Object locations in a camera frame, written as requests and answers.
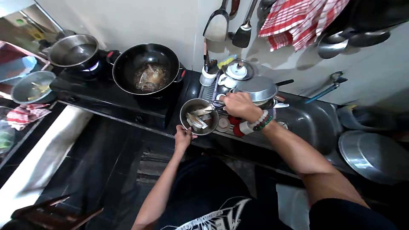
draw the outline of black t-shirt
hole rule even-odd
[[[251,197],[241,178],[217,158],[201,156],[184,162],[156,229],[164,230],[288,230],[278,216],[267,214]],[[310,229],[395,230],[382,215],[362,205],[323,199],[310,210]]]

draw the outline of slotted spatula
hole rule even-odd
[[[252,25],[250,25],[250,19],[252,18],[253,11],[256,8],[257,0],[252,0],[252,3],[247,11],[247,15],[244,18],[243,24],[238,28],[236,34],[233,37],[233,45],[240,48],[247,48],[250,43],[250,37],[252,35]]]

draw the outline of faucet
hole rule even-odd
[[[316,96],[306,100],[304,104],[308,104],[310,102],[317,100],[318,98],[338,88],[341,83],[346,82],[348,79],[341,77],[342,75],[344,75],[342,71],[338,71],[338,72],[331,74],[330,78],[333,80],[333,85],[330,86],[328,89],[322,91],[321,93],[317,94]]]

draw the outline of hand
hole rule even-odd
[[[180,151],[183,152],[187,149],[190,145],[190,141],[197,138],[196,135],[192,135],[192,127],[189,127],[186,130],[182,125],[176,126],[176,135],[175,135],[175,152]]]
[[[226,96],[221,96],[220,100],[226,104],[223,110],[228,114],[241,117],[248,122],[254,123],[263,115],[263,111],[252,102],[246,92],[228,92]]]

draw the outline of wooden chair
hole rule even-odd
[[[35,226],[48,230],[74,230],[103,210],[103,208],[100,208],[85,214],[75,214],[55,207],[56,204],[67,200],[69,197],[70,195],[60,196],[37,205],[17,209],[13,212],[11,218],[28,221]]]

